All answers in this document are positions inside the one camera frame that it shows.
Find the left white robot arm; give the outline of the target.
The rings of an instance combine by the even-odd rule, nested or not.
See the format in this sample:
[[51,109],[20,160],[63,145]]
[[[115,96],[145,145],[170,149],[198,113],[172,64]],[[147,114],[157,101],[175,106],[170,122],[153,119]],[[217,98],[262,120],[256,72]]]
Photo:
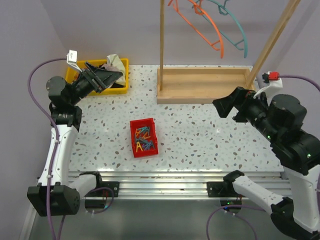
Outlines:
[[72,83],[61,76],[47,81],[50,147],[37,185],[27,190],[27,198],[41,217],[75,215],[79,211],[80,200],[87,194],[96,197],[103,190],[111,191],[103,184],[98,171],[83,172],[69,184],[69,164],[82,122],[82,109],[77,104],[91,92],[103,92],[122,76],[118,70],[86,62]]

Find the orange plastic hanger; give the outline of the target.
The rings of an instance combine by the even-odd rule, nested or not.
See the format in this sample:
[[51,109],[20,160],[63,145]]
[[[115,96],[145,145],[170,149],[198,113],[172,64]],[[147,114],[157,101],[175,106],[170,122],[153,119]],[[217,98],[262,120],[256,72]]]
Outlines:
[[215,51],[220,52],[220,58],[222,59],[224,57],[224,41],[222,39],[222,34],[219,31],[218,26],[213,21],[213,19],[210,17],[210,15],[207,13],[206,10],[202,7],[202,0],[189,0],[189,3],[192,4],[193,11],[196,15],[207,17],[209,24],[213,27],[215,30],[218,40],[215,42],[211,42],[206,38],[180,11],[179,8],[179,1],[178,0],[170,0],[167,4],[168,7],[172,6],[174,11],[178,13],[180,17]]

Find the black underwear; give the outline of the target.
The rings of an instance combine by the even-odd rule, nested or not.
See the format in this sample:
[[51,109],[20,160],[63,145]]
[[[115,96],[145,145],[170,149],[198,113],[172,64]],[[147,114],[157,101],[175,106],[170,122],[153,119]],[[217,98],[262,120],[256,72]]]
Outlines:
[[125,75],[126,75],[126,69],[124,67],[124,65],[121,63],[110,63],[112,64],[114,67],[117,67],[119,69],[119,72],[121,72],[123,74],[123,76],[121,78],[119,78],[112,86],[111,88],[123,88],[126,85],[126,79],[125,79]]

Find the dark teal clothespin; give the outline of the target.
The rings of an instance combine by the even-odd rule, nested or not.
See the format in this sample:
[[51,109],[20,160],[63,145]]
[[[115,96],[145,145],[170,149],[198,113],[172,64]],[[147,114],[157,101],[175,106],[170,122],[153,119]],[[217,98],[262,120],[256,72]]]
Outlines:
[[134,136],[134,143],[136,144],[139,140],[140,140],[140,138],[135,135]]

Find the blue clothespin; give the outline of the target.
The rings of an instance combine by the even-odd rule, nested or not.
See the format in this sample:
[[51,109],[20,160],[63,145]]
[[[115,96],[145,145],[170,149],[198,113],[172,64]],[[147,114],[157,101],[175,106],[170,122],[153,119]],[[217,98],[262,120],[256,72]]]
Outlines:
[[149,141],[148,143],[145,143],[145,144],[143,145],[143,150],[144,150],[144,151],[148,151],[148,150],[150,150],[150,148],[152,148],[152,149],[155,148],[155,146],[154,146],[154,144],[153,144],[152,141]]

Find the teal plastic hanger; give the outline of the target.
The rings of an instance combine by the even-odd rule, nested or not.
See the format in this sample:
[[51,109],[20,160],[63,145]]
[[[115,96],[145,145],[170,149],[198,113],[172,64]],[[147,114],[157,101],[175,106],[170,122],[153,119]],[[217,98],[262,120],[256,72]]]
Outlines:
[[[240,22],[235,17],[235,15],[231,13],[230,10],[227,9],[226,5],[228,1],[225,0],[223,3],[218,3],[217,0],[210,0],[209,2],[217,5],[218,13],[220,15],[230,16],[233,19],[234,23],[236,24],[236,26],[238,27],[241,33],[241,36],[242,36],[241,40],[233,41],[225,32],[223,32],[222,30],[219,30],[219,31],[222,34],[222,37],[224,37],[231,45],[233,45],[237,50],[243,51],[243,57],[246,59],[249,51],[247,35],[245,34],[243,27],[241,26]],[[209,23],[209,20],[207,19],[207,17],[203,16],[203,18]]]

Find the yellow clothespin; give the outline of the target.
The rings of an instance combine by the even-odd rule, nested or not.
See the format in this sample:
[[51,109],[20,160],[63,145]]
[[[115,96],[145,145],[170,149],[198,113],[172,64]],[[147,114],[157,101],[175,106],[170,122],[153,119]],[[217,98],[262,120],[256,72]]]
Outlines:
[[143,152],[144,150],[143,150],[143,147],[142,147],[142,145],[141,145],[141,143],[138,141],[137,143],[136,143],[136,148],[135,148],[135,151],[136,152]]

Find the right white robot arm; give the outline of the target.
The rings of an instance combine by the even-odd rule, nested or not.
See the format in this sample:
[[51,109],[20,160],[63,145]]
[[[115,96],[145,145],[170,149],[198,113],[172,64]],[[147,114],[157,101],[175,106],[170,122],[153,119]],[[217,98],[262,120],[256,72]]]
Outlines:
[[273,193],[235,170],[220,185],[207,184],[208,196],[244,196],[269,214],[274,226],[296,240],[320,237],[320,141],[302,129],[307,109],[288,94],[271,101],[265,93],[237,87],[213,102],[218,115],[226,118],[232,109],[237,123],[250,123],[270,143],[290,183],[291,197]]

